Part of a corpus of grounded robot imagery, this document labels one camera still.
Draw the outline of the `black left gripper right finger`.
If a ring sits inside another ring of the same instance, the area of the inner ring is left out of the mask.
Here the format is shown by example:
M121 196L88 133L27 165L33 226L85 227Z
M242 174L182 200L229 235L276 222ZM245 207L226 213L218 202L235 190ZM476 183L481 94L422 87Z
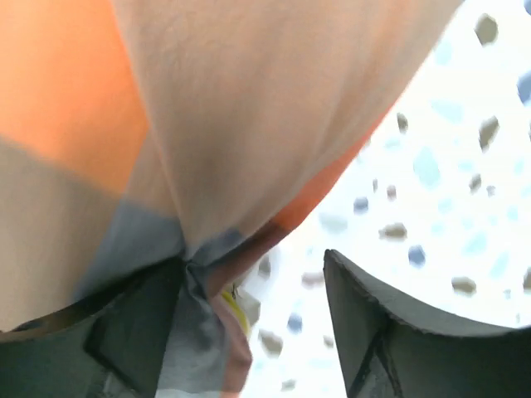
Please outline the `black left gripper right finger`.
M349 397L528 397L530 329L435 308L324 253L334 337Z

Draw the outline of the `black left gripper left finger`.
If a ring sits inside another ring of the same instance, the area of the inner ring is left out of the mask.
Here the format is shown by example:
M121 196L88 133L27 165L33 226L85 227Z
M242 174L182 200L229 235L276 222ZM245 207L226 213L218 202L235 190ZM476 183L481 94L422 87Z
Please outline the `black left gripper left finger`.
M183 282L177 258L1 334L5 398L153 397Z

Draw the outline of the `cream pillow yellow trim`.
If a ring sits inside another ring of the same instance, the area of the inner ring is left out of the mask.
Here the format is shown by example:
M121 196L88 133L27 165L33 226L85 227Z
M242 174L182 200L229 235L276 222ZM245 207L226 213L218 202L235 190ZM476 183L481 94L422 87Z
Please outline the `cream pillow yellow trim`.
M238 303L237 291L234 289L225 289L222 292L222 297L226 301L228 307L231 309L233 315L236 317L236 320L240 324L245 335L249 337L250 324L244 309Z

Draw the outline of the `orange grey plaid pillowcase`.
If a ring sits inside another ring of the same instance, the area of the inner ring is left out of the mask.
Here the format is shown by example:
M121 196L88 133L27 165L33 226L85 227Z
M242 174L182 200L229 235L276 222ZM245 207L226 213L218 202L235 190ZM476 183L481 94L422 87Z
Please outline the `orange grey plaid pillowcase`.
M237 397L222 297L323 200L457 1L4 1L1 334L182 261L153 397Z

